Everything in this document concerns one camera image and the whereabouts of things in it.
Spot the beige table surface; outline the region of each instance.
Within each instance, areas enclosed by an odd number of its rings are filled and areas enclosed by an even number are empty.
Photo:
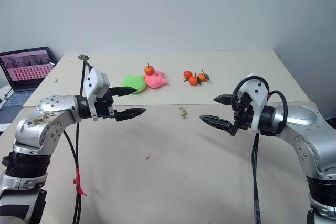
[[[78,54],[65,55],[39,85],[25,106],[36,106],[49,95],[78,95],[82,62]],[[106,73],[111,87],[120,86],[128,75],[144,74],[147,62],[164,71],[168,84],[146,88],[139,94],[115,98],[117,105],[215,104],[213,98],[231,94],[240,80],[250,73],[264,77],[271,90],[280,90],[287,101],[309,101],[295,79],[272,49],[245,51],[172,52],[165,54],[89,54],[89,62]],[[183,72],[204,70],[210,82],[191,86],[183,82]]]
[[[312,102],[300,104],[314,107]],[[83,120],[79,163],[88,197],[82,200],[81,224],[254,223],[254,135],[240,130],[231,137],[198,118],[212,114],[231,120],[228,106],[184,107],[187,119],[180,117],[179,105],[157,105],[146,106],[143,115],[128,121]],[[33,109],[23,108],[0,136],[1,156],[12,149],[19,119]],[[75,126],[67,131],[74,140]],[[74,177],[71,151],[62,136],[48,168],[42,223],[72,222]],[[260,137],[257,178],[262,223],[306,223],[308,185],[289,144]]]

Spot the orange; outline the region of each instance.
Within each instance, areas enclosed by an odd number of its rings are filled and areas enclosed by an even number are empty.
[[[198,85],[198,80],[197,80],[197,78],[195,77],[195,76],[191,76],[191,77],[189,77],[189,84],[191,85],[191,86],[196,86],[196,85]]]
[[[200,73],[200,74],[198,75],[198,77],[199,77],[199,79],[201,80],[201,82],[205,82],[205,81],[206,81],[206,77],[205,77],[205,75],[204,75],[203,73]]]
[[[145,67],[145,74],[147,74],[148,76],[151,76],[154,73],[155,73],[155,69],[153,68],[153,66],[147,63],[147,66]]]
[[[189,79],[191,76],[193,76],[193,73],[187,70],[187,71],[184,71],[183,76],[185,79]]]

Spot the laptop screen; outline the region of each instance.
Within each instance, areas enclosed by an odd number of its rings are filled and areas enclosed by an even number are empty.
[[[55,65],[48,47],[0,54],[0,64],[14,90],[33,89]]]

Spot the pink plush toy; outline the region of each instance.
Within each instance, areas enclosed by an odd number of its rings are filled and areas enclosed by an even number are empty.
[[[167,83],[167,80],[164,78],[164,76],[165,73],[161,71],[155,71],[151,76],[145,74],[145,82],[148,87],[156,89]]]

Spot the laptop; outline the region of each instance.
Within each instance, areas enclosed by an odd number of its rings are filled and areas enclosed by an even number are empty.
[[[0,108],[0,124],[11,123],[56,64],[48,47],[0,53],[0,66],[13,94]]]

